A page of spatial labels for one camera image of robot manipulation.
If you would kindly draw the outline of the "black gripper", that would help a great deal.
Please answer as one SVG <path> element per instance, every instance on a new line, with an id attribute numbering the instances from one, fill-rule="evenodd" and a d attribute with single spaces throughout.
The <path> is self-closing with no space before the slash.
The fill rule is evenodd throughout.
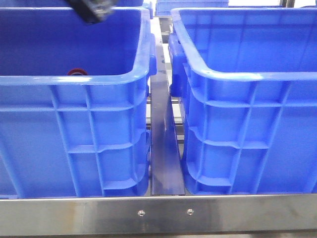
<path id="1" fill-rule="evenodd" d="M 88 24 L 104 21 L 111 13 L 118 0 L 66 0 L 80 18 Z"/>

